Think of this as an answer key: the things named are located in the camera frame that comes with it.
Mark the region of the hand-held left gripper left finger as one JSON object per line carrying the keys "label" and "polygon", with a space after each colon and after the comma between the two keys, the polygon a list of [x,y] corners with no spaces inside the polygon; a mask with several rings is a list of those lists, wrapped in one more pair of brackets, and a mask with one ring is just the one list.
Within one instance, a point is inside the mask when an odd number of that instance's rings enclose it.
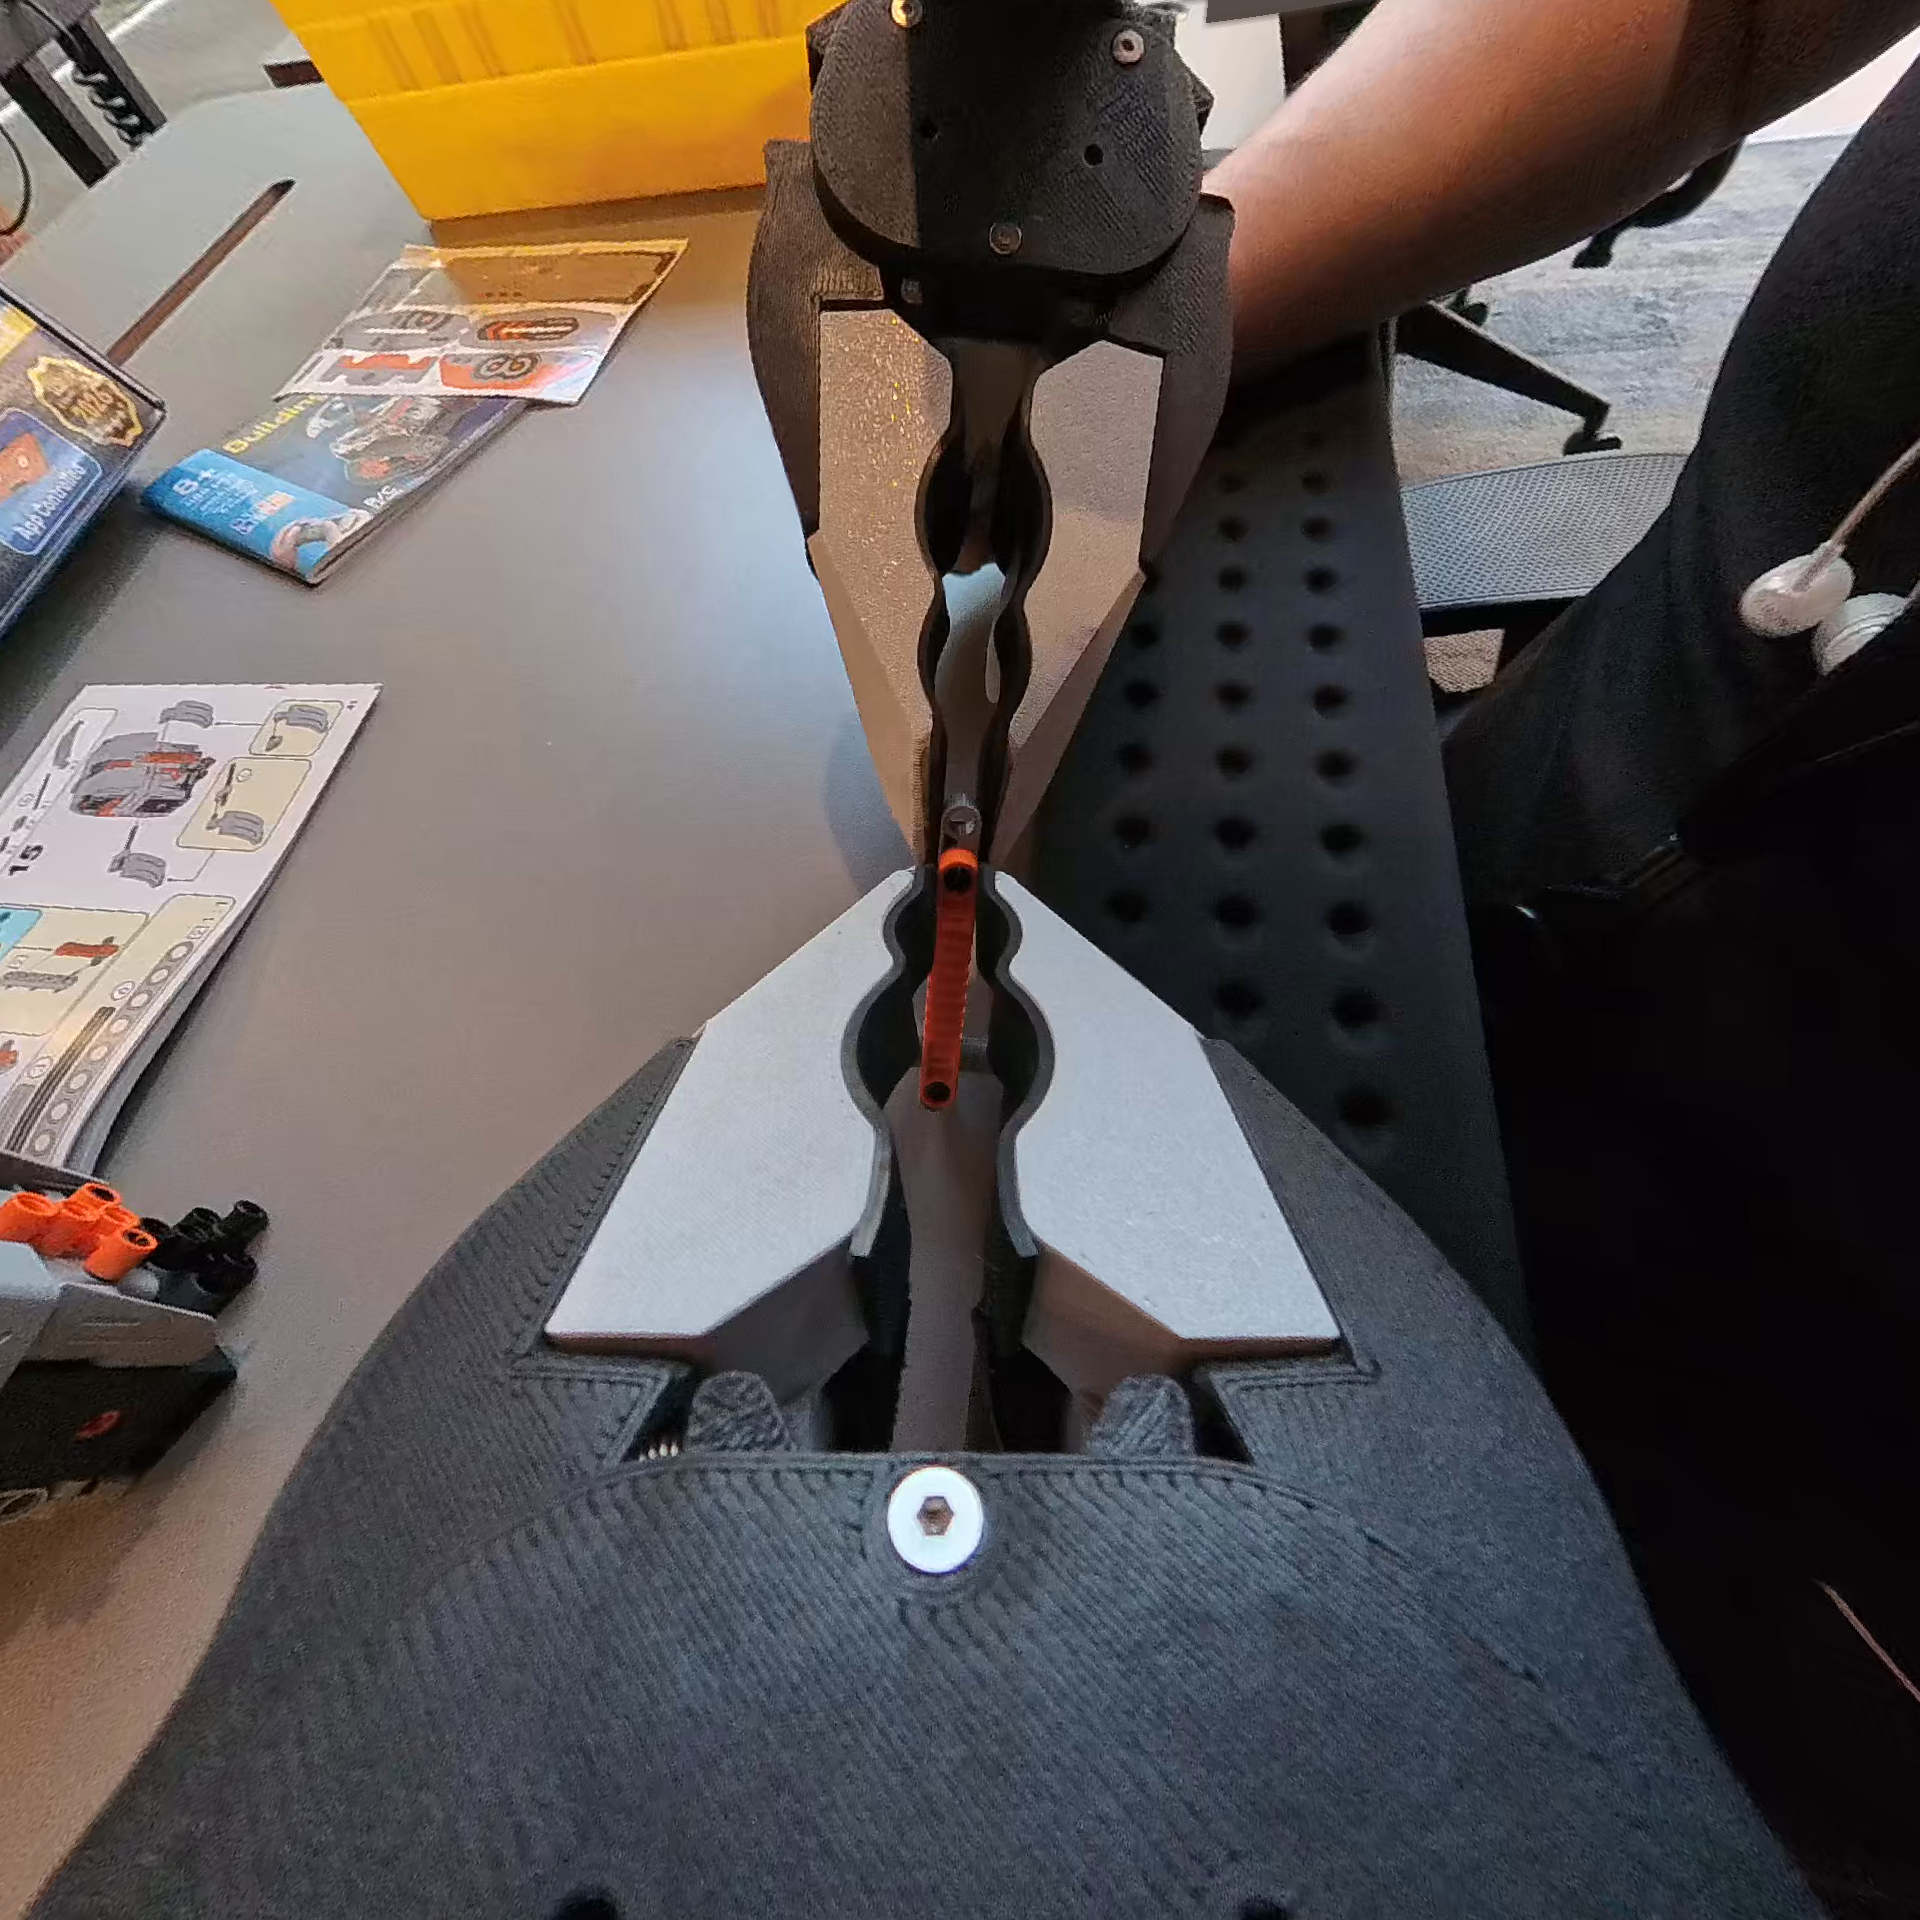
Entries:
{"label": "hand-held left gripper left finger", "polygon": [[916,1069],[922,872],[904,868],[713,1014],[628,1157],[544,1338],[747,1372],[783,1402],[888,1379],[909,1233],[890,1099]]}

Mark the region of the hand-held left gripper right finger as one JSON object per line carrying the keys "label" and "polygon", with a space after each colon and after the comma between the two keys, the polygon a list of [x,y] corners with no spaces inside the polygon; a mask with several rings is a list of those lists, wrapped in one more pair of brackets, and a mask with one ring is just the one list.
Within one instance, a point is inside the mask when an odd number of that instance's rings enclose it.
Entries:
{"label": "hand-held left gripper right finger", "polygon": [[1019,881],[984,881],[1001,1088],[989,1352],[1067,1389],[1341,1333],[1210,1045]]}

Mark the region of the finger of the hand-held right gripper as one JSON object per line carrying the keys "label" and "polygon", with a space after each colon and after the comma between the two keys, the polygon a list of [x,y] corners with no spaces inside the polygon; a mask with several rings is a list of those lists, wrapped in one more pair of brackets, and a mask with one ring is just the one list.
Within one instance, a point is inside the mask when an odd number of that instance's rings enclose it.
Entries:
{"label": "finger of the hand-held right gripper", "polygon": [[1035,374],[1016,419],[1016,558],[981,749],[993,864],[1035,816],[1143,586],[1161,372],[1151,352],[1081,350]]}
{"label": "finger of the hand-held right gripper", "polygon": [[824,590],[880,790],[914,859],[932,827],[925,654],[944,619],[924,494],[954,430],[954,366],[890,307],[820,316],[819,521]]}

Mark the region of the grey beam with orange rack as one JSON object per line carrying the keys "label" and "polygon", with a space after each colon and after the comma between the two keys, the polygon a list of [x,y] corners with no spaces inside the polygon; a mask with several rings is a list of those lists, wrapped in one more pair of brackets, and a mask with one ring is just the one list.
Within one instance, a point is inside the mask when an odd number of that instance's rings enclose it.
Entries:
{"label": "grey beam with orange rack", "polygon": [[932,864],[932,946],[924,990],[919,1104],[944,1113],[964,1066],[984,816],[971,797],[948,801]]}

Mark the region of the grey building-block robot model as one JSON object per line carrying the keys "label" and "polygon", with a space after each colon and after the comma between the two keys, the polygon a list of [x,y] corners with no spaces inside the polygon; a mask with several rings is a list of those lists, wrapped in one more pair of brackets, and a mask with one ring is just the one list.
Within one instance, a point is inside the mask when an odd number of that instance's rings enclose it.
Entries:
{"label": "grey building-block robot model", "polygon": [[75,1170],[3,1154],[3,1522],[122,1494],[235,1380],[225,1313],[273,1218],[244,1198],[137,1213]]}

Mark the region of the person's right forearm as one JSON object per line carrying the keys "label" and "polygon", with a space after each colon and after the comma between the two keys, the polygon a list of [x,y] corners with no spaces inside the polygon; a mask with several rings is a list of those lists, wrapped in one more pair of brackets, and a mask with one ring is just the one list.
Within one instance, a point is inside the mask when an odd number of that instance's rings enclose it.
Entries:
{"label": "person's right forearm", "polygon": [[1916,33],[1916,2],[1388,2],[1208,179],[1267,377],[1596,236]]}

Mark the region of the orange and white sticker sheet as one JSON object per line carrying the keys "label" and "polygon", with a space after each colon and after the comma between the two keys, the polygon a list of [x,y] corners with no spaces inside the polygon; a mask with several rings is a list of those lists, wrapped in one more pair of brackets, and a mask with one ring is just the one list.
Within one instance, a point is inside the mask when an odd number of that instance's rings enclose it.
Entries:
{"label": "orange and white sticker sheet", "polygon": [[280,396],[579,402],[685,248],[683,238],[412,245]]}

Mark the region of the yellow storage bin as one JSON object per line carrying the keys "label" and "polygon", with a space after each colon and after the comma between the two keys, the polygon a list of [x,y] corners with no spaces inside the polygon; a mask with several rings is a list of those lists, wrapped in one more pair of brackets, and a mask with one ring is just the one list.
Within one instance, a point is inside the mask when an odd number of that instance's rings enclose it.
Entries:
{"label": "yellow storage bin", "polygon": [[764,180],[831,2],[277,2],[432,224]]}

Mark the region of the black mesh office chair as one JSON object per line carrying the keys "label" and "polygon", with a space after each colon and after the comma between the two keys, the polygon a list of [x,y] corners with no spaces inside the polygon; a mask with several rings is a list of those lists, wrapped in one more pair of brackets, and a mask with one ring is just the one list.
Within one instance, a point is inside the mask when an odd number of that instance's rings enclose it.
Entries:
{"label": "black mesh office chair", "polygon": [[1388,331],[1388,366],[1420,361],[1576,419],[1547,461],[1459,470],[1409,484],[1402,515],[1420,600],[1435,717],[1452,730],[1643,540],[1685,456],[1624,448],[1613,404],[1500,340],[1465,286]]}

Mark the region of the dark printed leaflet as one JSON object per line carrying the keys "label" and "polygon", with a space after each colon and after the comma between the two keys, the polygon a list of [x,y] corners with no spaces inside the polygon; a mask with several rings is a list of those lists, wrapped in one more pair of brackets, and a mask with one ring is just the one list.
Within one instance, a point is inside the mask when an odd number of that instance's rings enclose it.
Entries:
{"label": "dark printed leaflet", "polygon": [[291,396],[159,473],[141,505],[317,586],[528,411],[507,398]]}

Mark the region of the person's black shirt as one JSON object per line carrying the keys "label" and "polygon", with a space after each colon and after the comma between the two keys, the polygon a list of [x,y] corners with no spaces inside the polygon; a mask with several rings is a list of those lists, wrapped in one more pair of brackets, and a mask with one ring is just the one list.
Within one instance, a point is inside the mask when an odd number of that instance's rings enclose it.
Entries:
{"label": "person's black shirt", "polygon": [[1826,674],[1737,596],[1916,443],[1916,163],[1911,68],[1669,508],[1447,742],[1544,1374],[1837,1915],[1916,1915],[1916,609]]}

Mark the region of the white instruction booklet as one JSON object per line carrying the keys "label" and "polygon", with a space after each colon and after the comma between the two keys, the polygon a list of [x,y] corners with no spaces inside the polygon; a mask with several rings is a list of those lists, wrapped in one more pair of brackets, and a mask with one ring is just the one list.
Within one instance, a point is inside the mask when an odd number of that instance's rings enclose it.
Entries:
{"label": "white instruction booklet", "polygon": [[93,1169],[377,683],[90,683],[4,785],[3,1148]]}

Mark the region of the blue robot kit box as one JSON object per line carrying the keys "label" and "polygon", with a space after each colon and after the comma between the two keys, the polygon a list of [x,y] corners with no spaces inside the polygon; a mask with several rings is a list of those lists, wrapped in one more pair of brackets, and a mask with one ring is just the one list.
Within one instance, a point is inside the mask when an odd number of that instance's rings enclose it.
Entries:
{"label": "blue robot kit box", "polygon": [[125,484],[165,402],[29,305],[3,298],[3,627]]}

